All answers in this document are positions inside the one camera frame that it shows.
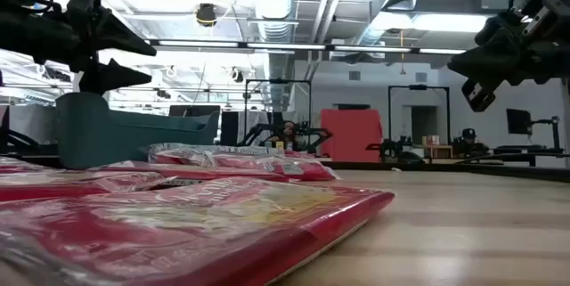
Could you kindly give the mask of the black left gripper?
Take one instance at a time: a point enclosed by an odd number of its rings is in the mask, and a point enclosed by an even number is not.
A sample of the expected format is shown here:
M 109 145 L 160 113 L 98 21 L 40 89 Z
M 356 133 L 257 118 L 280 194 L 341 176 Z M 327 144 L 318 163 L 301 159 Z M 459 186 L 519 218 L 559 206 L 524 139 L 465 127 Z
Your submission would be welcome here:
M 30 56 L 37 64 L 55 61 L 82 72 L 79 90 L 103 95 L 121 87 L 144 85 L 151 76 L 98 51 L 118 49 L 155 56 L 157 50 L 122 23 L 101 0 L 69 0 L 67 10 L 47 0 L 1 0 L 1 48 Z

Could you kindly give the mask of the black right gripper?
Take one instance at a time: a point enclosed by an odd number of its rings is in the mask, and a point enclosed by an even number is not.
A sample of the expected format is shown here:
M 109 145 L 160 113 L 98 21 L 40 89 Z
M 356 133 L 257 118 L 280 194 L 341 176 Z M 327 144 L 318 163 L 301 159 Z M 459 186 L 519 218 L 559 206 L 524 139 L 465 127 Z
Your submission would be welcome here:
M 569 75 L 569 0 L 509 0 L 509 12 L 486 20 L 476 33 L 476 47 L 455 54 L 447 68 L 468 79 L 461 87 L 469 108 L 484 112 L 494 91 L 509 76 L 518 86 L 531 79 L 542 85 Z

